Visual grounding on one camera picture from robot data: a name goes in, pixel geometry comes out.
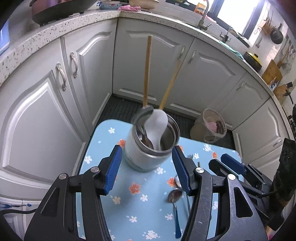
white kitchen cabinet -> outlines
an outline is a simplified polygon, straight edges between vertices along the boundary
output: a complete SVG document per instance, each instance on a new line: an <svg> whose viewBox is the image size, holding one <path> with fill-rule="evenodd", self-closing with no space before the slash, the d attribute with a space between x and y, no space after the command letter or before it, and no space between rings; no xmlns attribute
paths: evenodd
<svg viewBox="0 0 296 241"><path fill-rule="evenodd" d="M251 162L251 164L266 175L270 180L273 180L276 170L279 167L279 157L282 147L271 151L261 158Z"/></svg>
<svg viewBox="0 0 296 241"><path fill-rule="evenodd" d="M116 23L91 24L61 38L69 83L90 135L112 94Z"/></svg>
<svg viewBox="0 0 296 241"><path fill-rule="evenodd" d="M258 81L245 72L215 110L222 116L228 129L232 130L258 110L269 97Z"/></svg>
<svg viewBox="0 0 296 241"><path fill-rule="evenodd" d="M270 98L233 131L236 150L248 164L281 147L288 132L282 116Z"/></svg>
<svg viewBox="0 0 296 241"><path fill-rule="evenodd" d="M167 101L167 108L194 117L215 109L246 71L218 49L194 39Z"/></svg>
<svg viewBox="0 0 296 241"><path fill-rule="evenodd" d="M11 207L10 209L29 211L35 209L39 206L40 201L24 201L17 199L9 199L0 196L0 210L3 210L4 204L8 205L18 205L20 207ZM8 213L4 215L4 218L15 231L15 233L21 238L24 239L27 228L30 224L30 221L34 213L31 214L20 214L20 213Z"/></svg>
<svg viewBox="0 0 296 241"><path fill-rule="evenodd" d="M41 200L60 173L77 169L90 138L65 75L60 39L12 73L0 106L0 194Z"/></svg>
<svg viewBox="0 0 296 241"><path fill-rule="evenodd" d="M15 199L9 199L5 197L0 196L0 210L4 210L4 205L17 205L20 207L11 207L11 209L15 210L23 210L23 201L22 200L15 200ZM21 238L24 239L25 232L23 228L23 215L20 213L8 213L4 215L4 218L6 219L7 223L10 225L10 227L15 231L15 233Z"/></svg>
<svg viewBox="0 0 296 241"><path fill-rule="evenodd" d="M152 35L148 102L159 105L178 58L183 61L193 37L178 30L140 20L118 20L113 93L143 100L147 38Z"/></svg>

kitchen sink faucet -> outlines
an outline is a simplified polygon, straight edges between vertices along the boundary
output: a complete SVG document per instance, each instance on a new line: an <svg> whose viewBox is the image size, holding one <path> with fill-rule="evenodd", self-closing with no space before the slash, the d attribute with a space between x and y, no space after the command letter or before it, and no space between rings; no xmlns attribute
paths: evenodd
<svg viewBox="0 0 296 241"><path fill-rule="evenodd" d="M211 23L208 26L204 25L205 16L207 15L207 12L208 12L209 6L210 6L209 0L206 0L206 1L207 1L207 7L204 10L204 14L202 16L202 19L198 22L198 25L197 25L198 29L204 30L204 31L207 31L207 28L212 25Z"/></svg>

table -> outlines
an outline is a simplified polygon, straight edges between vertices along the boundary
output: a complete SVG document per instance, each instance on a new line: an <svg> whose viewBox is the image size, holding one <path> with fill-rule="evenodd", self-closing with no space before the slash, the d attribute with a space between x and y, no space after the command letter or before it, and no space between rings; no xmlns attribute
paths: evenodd
<svg viewBox="0 0 296 241"><path fill-rule="evenodd" d="M110 155L114 145L119 144L123 147L131 126L119 120L106 120L100 123L90 141L79 174L97 166L102 158ZM211 174L214 173L209 169L209 161L213 158L219 159L224 153L241 162L239 154L227 148L183 137L180 138L179 145L186 157L192 154L196 166L199 161L201 167ZM173 204L166 202L168 193L174 188L175 175L176 170L171 157L156 170L147 173L133 170L124 158L122 159L113 189L107 196L101 196L112 240L175 240ZM192 204L193 197L189 197L189 201ZM189 216L186 197L182 197L176 205L183 233ZM80 193L76 195L76 208L78 234L85 239ZM218 194L213 194L208 239L215 235L217 208Z"/></svg>

kitchen floor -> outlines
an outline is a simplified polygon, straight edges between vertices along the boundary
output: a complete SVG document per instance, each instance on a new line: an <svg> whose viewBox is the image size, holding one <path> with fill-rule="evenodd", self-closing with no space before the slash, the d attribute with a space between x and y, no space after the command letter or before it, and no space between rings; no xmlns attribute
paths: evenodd
<svg viewBox="0 0 296 241"><path fill-rule="evenodd" d="M120 97L112 95L105 106L102 115L98 121L98 125L109 119L115 119L130 123L131 117L142 107L141 103L122 99ZM178 124L181 137L190 139L190 130L194 125L194 118L188 118L182 115L174 114L169 111L165 112L169 114ZM215 145L235 150L232 131L227 130L226 136L215 142Z"/></svg>

faucet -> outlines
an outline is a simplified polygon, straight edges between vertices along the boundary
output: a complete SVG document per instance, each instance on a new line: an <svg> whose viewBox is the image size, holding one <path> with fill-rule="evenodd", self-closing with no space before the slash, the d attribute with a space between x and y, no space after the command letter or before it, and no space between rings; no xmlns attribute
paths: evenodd
<svg viewBox="0 0 296 241"><path fill-rule="evenodd" d="M204 31L207 31L207 28L212 25L211 23L208 26L204 25L205 16L207 15L207 12L208 12L209 6L210 6L209 0L206 0L206 1L207 1L207 7L204 10L204 14L202 15L202 19L198 22L198 25L197 25L198 29L204 30Z"/></svg>
<svg viewBox="0 0 296 241"><path fill-rule="evenodd" d="M231 26L229 26L229 29L225 35L223 35L222 32L220 33L220 38L222 38L223 43L230 42L230 39L228 39L228 33L230 29L231 29Z"/></svg>

